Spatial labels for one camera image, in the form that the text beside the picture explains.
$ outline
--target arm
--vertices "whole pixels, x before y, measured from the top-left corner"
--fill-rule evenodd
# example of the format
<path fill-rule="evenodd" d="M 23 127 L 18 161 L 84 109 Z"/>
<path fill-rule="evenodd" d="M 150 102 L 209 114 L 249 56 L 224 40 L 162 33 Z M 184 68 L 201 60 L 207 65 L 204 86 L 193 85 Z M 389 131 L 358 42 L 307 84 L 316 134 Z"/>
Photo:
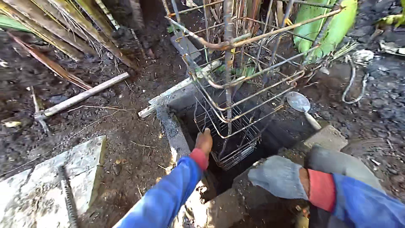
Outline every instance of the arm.
<path fill-rule="evenodd" d="M 168 227 L 207 169 L 211 147 L 210 131 L 205 130 L 198 135 L 193 152 L 182 157 L 171 173 L 146 192 L 114 228 Z"/>
<path fill-rule="evenodd" d="M 403 227 L 405 205 L 362 181 L 309 170 L 309 201 L 353 227 Z"/>

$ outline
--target blue sleeve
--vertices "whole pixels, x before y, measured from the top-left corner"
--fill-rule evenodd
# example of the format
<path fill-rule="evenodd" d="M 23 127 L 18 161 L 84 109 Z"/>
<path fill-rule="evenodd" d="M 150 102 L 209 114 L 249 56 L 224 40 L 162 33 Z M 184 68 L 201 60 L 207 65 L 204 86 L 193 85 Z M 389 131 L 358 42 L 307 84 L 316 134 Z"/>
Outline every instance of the blue sleeve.
<path fill-rule="evenodd" d="M 405 205 L 383 192 L 351 177 L 333 174 L 336 205 L 333 215 L 347 225 L 362 227 L 405 227 Z"/>
<path fill-rule="evenodd" d="M 187 201 L 203 172 L 197 163 L 182 157 L 114 226 L 119 228 L 166 228 Z"/>

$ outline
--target red cuff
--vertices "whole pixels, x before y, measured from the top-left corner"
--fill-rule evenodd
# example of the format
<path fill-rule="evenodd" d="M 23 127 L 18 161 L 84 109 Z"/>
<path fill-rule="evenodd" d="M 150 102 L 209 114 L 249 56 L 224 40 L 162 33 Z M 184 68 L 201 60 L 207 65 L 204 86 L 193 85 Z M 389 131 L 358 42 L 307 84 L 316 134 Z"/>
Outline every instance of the red cuff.
<path fill-rule="evenodd" d="M 208 156 L 206 156 L 200 148 L 194 148 L 189 157 L 193 159 L 202 170 L 208 168 Z"/>
<path fill-rule="evenodd" d="M 332 174 L 308 169 L 309 201 L 317 207 L 332 212 L 335 206 L 336 190 Z"/>

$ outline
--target trowel handle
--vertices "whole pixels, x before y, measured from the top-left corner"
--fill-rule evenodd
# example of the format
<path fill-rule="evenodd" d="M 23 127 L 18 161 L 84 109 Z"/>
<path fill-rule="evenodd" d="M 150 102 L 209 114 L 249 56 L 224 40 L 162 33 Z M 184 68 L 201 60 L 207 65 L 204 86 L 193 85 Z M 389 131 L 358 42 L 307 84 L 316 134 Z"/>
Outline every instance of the trowel handle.
<path fill-rule="evenodd" d="M 316 130 L 319 131 L 322 127 L 319 125 L 319 123 L 316 121 L 315 118 L 313 118 L 308 112 L 304 112 L 305 117 L 307 118 L 309 124 Z"/>

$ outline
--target trowel blade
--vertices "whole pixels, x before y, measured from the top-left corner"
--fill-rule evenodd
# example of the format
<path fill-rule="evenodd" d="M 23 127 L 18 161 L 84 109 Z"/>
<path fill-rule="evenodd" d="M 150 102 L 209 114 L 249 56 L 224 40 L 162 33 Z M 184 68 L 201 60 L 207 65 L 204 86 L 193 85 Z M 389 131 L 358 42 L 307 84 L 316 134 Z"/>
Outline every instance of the trowel blade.
<path fill-rule="evenodd" d="M 287 93 L 286 98 L 288 104 L 299 112 L 307 112 L 311 108 L 308 99 L 298 92 L 289 92 Z"/>

